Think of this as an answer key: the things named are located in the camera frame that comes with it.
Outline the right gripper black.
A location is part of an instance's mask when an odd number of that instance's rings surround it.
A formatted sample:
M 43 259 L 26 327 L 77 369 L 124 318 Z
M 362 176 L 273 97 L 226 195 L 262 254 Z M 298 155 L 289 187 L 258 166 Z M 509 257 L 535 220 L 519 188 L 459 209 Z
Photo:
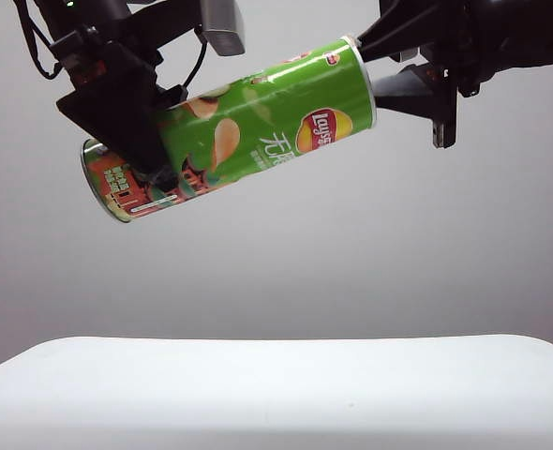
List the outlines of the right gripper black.
M 376 106 L 432 121 L 433 144 L 456 143 L 458 89 L 476 58 L 474 38 L 460 23 L 462 1 L 386 1 L 381 16 L 359 37 L 364 62 L 420 48 L 427 64 L 404 67 L 371 82 Z

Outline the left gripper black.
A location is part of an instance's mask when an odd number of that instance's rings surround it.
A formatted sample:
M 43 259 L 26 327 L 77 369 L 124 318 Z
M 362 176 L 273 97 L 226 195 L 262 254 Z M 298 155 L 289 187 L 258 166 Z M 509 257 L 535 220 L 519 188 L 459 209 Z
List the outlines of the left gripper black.
M 155 67 L 93 25 L 58 38 L 51 52 L 74 91 L 57 101 L 59 111 L 117 153 L 144 182 L 163 191 L 176 187 L 156 114 L 187 100 L 182 84 L 157 85 Z

